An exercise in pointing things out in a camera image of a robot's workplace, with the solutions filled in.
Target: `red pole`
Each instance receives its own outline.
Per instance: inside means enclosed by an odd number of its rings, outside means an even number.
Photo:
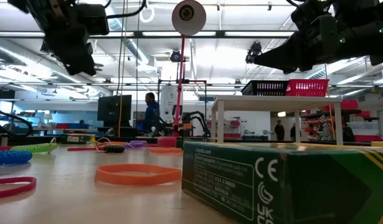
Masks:
[[[181,97],[181,83],[182,83],[182,75],[183,75],[183,60],[184,60],[184,41],[186,39],[185,35],[181,36],[181,57],[180,57],[180,76],[179,76],[179,84],[177,85],[177,104],[176,104],[176,112],[174,114],[174,127],[173,127],[173,136],[179,135],[179,113],[180,113],[180,97]]]

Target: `green cardboard box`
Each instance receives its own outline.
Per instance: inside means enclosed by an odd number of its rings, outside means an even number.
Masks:
[[[239,223],[383,224],[383,148],[185,142],[182,189]]]

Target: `purple object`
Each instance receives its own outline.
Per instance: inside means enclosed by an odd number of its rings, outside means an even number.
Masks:
[[[145,144],[147,144],[147,141],[130,141],[129,143],[126,143],[124,147],[125,149],[141,148],[144,147]]]

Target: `person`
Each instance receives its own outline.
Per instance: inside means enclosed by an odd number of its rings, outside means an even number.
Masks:
[[[143,129],[147,132],[151,132],[152,127],[156,127],[158,121],[158,103],[155,101],[154,93],[146,94],[146,117],[143,121]]]
[[[293,126],[291,128],[290,137],[291,137],[291,141],[296,141],[295,123],[293,123]]]
[[[277,121],[277,125],[274,128],[274,133],[277,135],[277,141],[284,141],[284,135],[285,135],[285,130],[284,127],[281,125],[281,121]]]

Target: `workbench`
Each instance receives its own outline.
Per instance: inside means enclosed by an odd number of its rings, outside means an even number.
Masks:
[[[0,167],[0,178],[37,179],[35,190],[0,198],[0,224],[232,223],[183,193],[181,181],[154,186],[95,181],[100,165],[145,163],[181,168],[182,154],[156,155],[146,149],[121,154],[68,152],[67,147],[76,145],[59,145],[51,154],[34,154],[27,164]],[[0,190],[11,187],[0,185]]]
[[[300,111],[319,108],[326,105],[334,105],[335,123],[341,124],[342,99],[329,97],[299,97],[299,96],[216,96],[212,105],[211,136],[216,135],[217,142],[224,141],[224,111],[276,111],[295,113],[295,131],[300,133]],[[343,144],[342,126],[336,125],[336,144]]]

